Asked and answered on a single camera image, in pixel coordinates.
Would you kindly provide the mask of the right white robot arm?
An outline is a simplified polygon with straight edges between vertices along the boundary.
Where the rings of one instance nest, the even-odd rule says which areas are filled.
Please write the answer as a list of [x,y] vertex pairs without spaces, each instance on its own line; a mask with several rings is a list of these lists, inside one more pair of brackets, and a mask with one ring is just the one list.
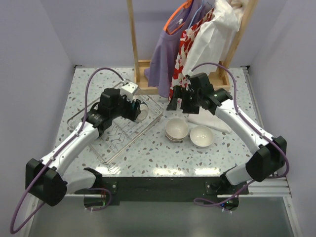
[[287,142],[275,138],[252,121],[237,105],[225,89],[215,90],[205,73],[188,77],[189,85],[176,85],[167,110],[176,110],[181,100],[181,110],[186,114],[198,114],[200,109],[209,111],[224,121],[245,143],[252,157],[240,166],[233,167],[221,175],[220,189],[231,194],[237,185],[246,181],[261,182],[274,173],[286,170],[285,152]]

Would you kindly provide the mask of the white ribbed bowl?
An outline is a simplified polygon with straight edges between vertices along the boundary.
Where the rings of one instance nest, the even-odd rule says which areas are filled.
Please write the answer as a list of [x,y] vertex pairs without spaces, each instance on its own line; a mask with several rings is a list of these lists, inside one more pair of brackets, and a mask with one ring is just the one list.
[[190,132],[191,142],[198,147],[208,147],[214,142],[214,134],[209,127],[196,126]]

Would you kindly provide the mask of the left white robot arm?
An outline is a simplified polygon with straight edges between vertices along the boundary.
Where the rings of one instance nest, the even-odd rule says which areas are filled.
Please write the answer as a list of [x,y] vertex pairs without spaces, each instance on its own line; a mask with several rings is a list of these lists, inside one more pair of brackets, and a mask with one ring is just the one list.
[[120,89],[106,88],[99,102],[89,109],[76,129],[52,152],[40,160],[31,159],[26,164],[25,188],[50,206],[57,205],[68,193],[87,189],[96,194],[103,188],[102,175],[85,168],[87,177],[63,180],[63,175],[73,160],[93,140],[101,137],[114,119],[122,117],[133,122],[143,121],[148,114],[146,104],[136,99],[137,86],[130,83]]

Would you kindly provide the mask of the teal and white bowl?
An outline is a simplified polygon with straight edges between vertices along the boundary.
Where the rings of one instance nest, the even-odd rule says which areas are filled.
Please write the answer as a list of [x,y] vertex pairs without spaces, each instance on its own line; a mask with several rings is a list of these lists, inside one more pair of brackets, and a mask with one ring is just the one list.
[[134,120],[134,122],[136,123],[140,123],[147,118],[148,113],[149,113],[149,107],[145,102],[142,102],[140,104],[139,110],[140,110],[140,114]]

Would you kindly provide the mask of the beige bowl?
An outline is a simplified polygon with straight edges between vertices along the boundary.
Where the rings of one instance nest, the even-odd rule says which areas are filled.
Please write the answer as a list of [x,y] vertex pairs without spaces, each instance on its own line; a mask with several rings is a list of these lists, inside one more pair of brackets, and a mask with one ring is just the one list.
[[172,118],[165,125],[165,133],[168,137],[182,139],[188,135],[189,126],[181,118]]

